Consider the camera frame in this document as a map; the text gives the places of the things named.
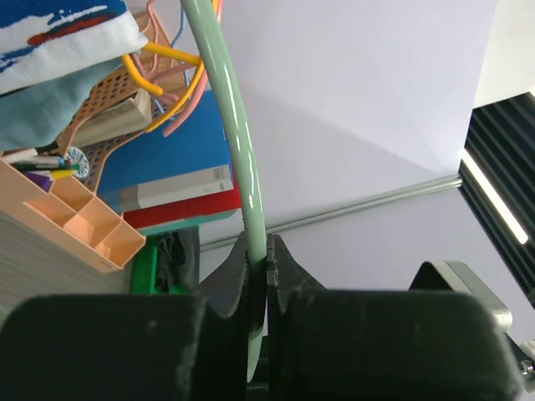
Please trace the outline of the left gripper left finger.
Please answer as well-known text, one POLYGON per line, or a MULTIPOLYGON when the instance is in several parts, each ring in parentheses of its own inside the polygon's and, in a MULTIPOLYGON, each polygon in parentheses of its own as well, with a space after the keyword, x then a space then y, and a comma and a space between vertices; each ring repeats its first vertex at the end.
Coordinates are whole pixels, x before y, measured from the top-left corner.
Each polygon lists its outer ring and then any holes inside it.
POLYGON ((244 400, 246 240, 181 295, 34 297, 1 330, 4 400, 244 400))

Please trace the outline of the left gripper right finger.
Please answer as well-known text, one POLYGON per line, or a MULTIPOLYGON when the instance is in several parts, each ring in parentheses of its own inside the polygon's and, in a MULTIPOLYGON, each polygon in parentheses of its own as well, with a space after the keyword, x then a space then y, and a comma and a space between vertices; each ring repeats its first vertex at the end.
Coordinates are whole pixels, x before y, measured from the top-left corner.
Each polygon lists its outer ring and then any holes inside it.
POLYGON ((274 400, 514 400, 512 315, 461 261, 427 261, 405 291, 324 287, 267 240, 274 400))

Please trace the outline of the black trousers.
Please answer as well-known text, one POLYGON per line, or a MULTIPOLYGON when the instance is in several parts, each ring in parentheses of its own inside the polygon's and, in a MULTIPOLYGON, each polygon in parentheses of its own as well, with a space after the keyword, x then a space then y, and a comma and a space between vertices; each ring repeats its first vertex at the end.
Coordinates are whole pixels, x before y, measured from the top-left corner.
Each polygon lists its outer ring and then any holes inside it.
POLYGON ((200 237, 196 227, 156 237, 155 289, 159 293, 186 293, 200 275, 200 237))

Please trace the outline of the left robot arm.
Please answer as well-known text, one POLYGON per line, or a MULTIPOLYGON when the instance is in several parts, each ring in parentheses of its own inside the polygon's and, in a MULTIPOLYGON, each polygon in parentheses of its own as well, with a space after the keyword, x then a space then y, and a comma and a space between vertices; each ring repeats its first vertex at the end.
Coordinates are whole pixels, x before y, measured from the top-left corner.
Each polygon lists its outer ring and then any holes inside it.
POLYGON ((1 330, 4 400, 513 400, 534 361, 450 264, 409 290, 322 286, 239 237, 185 295, 35 297, 1 330))

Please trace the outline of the yellow hanger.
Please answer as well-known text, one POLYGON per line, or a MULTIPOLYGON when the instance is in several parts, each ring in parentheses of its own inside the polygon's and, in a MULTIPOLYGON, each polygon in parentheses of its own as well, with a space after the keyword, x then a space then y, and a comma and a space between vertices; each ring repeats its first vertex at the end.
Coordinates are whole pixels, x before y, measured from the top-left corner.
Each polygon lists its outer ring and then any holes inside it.
POLYGON ((149 42, 140 51, 136 53, 130 53, 121 58, 126 71, 133 79, 133 81, 142 89, 147 91, 151 96, 151 102, 155 107, 157 116, 153 118, 153 123, 161 115, 161 112, 156 108, 154 99, 158 94, 163 92, 173 93, 180 98, 186 89, 184 83, 183 74, 178 73, 170 76, 167 79, 162 79, 157 85, 152 84, 147 78, 147 73, 150 70, 150 65, 153 60, 153 53, 158 53, 158 62, 156 67, 156 73, 170 69, 172 66, 177 65, 179 59, 185 59, 185 61, 194 63, 201 61, 197 56, 183 54, 181 58, 176 58, 171 55, 172 52, 176 52, 177 49, 171 46, 171 41, 168 40, 163 33, 161 25, 155 15, 154 3, 149 1, 146 3, 145 11, 139 12, 135 15, 135 20, 138 23, 140 31, 148 35, 149 42))

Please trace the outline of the colourful patterned trousers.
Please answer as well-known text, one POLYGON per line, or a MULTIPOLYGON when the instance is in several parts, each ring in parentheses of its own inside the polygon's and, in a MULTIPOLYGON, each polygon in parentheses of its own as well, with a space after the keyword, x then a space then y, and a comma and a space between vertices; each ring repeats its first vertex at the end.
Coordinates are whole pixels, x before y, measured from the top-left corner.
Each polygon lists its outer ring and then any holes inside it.
POLYGON ((135 53, 147 43, 123 1, 2 1, 1 93, 135 53))

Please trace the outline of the mint green hanger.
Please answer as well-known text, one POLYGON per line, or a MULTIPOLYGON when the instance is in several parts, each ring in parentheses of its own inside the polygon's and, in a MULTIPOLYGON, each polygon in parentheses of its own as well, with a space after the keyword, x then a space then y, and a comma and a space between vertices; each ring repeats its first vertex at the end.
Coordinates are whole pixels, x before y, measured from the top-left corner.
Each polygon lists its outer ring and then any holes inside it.
POLYGON ((208 1, 183 1, 181 4, 217 101, 242 202, 247 266, 252 284, 252 323, 247 345, 247 381, 251 382, 262 344, 267 257, 267 234, 256 157, 237 76, 216 13, 208 1))

